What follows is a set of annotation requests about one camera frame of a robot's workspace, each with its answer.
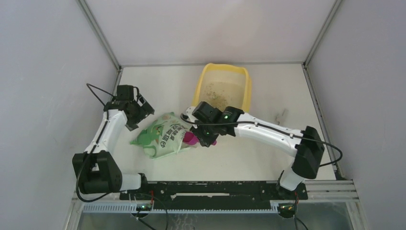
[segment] green and white bag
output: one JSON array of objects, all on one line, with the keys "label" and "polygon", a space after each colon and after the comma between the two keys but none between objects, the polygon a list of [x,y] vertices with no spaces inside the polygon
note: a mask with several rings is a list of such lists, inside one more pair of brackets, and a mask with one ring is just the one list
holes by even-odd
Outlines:
[{"label": "green and white bag", "polygon": [[190,125],[178,119],[173,112],[167,113],[142,130],[130,144],[142,146],[147,156],[158,159],[188,150],[189,145],[182,141],[189,129]]}]

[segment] gray wall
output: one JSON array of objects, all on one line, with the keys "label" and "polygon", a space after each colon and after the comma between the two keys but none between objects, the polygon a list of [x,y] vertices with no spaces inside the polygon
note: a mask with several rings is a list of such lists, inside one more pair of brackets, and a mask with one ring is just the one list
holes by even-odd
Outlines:
[{"label": "gray wall", "polygon": [[115,69],[74,0],[2,0],[0,34],[0,228],[61,229]]},{"label": "gray wall", "polygon": [[404,229],[406,1],[347,0],[309,67],[370,228]]}]

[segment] purple scoop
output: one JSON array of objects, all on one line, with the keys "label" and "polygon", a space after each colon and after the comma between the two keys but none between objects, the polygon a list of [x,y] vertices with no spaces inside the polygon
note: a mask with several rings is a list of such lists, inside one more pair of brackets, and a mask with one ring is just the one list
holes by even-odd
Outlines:
[{"label": "purple scoop", "polygon": [[188,144],[188,145],[195,145],[199,143],[199,139],[192,133],[192,132],[186,132],[185,136],[183,137],[183,142]]}]

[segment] floor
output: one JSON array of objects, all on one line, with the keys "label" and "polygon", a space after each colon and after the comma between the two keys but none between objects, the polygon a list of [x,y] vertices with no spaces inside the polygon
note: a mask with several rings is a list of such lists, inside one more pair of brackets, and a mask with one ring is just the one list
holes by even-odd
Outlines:
[{"label": "floor", "polygon": [[[287,111],[282,126],[305,129],[320,125],[300,64],[242,65],[252,78],[249,113],[275,122]],[[149,181],[249,181],[277,180],[293,158],[279,149],[246,138],[219,137],[216,146],[198,147],[158,160],[130,145],[138,133],[166,112],[180,115],[191,106],[194,90],[204,66],[126,67],[120,84],[139,87],[155,109],[132,132],[120,134],[113,157],[124,173],[145,173]],[[322,163],[329,162],[325,152]],[[319,169],[317,180],[335,180],[331,165]]]}]

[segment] cat litter bag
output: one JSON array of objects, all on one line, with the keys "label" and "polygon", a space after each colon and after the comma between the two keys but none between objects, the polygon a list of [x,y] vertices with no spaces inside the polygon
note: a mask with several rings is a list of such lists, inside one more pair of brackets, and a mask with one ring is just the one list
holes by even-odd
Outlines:
[{"label": "cat litter bag", "polygon": [[190,127],[177,118],[173,112],[167,113],[142,130],[130,144],[142,146],[147,156],[151,159],[158,159],[188,150],[189,145],[182,141]]}]

